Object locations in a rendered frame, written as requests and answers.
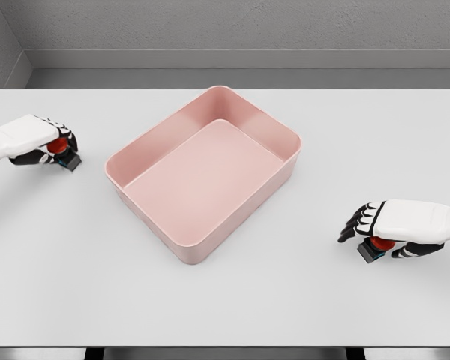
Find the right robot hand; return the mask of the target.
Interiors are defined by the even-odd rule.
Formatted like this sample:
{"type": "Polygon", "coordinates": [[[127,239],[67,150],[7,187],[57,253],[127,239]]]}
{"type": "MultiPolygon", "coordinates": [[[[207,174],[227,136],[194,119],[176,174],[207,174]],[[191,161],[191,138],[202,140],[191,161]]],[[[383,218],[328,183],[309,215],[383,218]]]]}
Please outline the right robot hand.
{"type": "Polygon", "coordinates": [[[450,239],[450,206],[433,202],[389,199],[362,205],[346,222],[338,242],[363,236],[400,242],[394,258],[422,257],[444,248],[450,239]]]}

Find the red button industrial switch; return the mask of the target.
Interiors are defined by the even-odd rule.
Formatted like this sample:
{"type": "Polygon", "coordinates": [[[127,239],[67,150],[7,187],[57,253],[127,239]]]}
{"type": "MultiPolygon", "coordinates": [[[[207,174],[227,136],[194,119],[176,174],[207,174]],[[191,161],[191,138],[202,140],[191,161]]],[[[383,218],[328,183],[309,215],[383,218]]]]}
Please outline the red button industrial switch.
{"type": "Polygon", "coordinates": [[[372,263],[383,257],[385,253],[395,246],[396,242],[378,236],[369,236],[358,245],[358,252],[366,263],[372,263]]]}
{"type": "Polygon", "coordinates": [[[46,145],[46,149],[54,156],[59,165],[71,172],[81,164],[80,156],[72,149],[68,140],[65,138],[53,140],[46,145]]]}

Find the pink rectangular basket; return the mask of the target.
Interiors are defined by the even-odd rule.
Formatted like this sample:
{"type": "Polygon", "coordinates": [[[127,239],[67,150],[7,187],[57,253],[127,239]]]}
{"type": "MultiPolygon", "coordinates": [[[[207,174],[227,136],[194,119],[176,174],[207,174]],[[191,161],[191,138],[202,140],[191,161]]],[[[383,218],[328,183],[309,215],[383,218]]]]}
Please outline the pink rectangular basket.
{"type": "Polygon", "coordinates": [[[111,155],[125,205],[183,262],[202,262],[292,175],[300,136],[213,86],[111,155]]]}

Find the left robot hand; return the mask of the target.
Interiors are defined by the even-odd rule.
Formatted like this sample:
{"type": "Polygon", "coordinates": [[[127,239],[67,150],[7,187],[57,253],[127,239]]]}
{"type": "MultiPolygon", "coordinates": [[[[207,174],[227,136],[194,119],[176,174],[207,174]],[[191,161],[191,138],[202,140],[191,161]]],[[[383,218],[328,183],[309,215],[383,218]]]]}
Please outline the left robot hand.
{"type": "Polygon", "coordinates": [[[58,138],[67,139],[72,149],[78,153],[77,139],[70,129],[36,115],[24,115],[0,126],[0,135],[4,143],[3,158],[17,166],[59,165],[47,150],[47,144],[58,138]]]}

